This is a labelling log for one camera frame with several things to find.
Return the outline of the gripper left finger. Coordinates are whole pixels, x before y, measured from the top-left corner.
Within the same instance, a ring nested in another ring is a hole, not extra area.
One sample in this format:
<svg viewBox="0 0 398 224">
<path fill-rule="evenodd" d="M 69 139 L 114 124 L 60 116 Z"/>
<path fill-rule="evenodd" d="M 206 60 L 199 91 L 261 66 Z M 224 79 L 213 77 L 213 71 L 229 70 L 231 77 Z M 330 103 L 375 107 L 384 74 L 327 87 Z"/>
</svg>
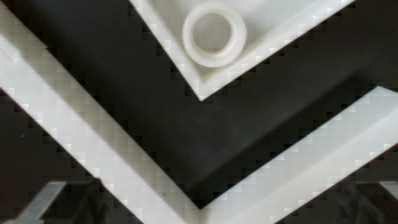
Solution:
<svg viewBox="0 0 398 224">
<path fill-rule="evenodd" d="M 43 215 L 66 187 L 64 181 L 50 182 L 37 193 L 27 208 L 14 220 L 16 224 L 44 224 Z"/>
</svg>

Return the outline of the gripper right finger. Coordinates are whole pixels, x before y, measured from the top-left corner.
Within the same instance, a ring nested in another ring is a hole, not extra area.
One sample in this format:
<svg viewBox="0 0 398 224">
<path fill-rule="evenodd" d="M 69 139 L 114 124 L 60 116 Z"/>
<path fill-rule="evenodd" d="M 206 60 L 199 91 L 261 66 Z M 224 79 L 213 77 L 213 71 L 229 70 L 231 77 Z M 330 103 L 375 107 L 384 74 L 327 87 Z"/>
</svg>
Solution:
<svg viewBox="0 0 398 224">
<path fill-rule="evenodd" d="M 380 186 L 384 187 L 384 189 L 387 190 L 394 199 L 398 200 L 398 182 L 396 181 L 382 181 Z"/>
</svg>

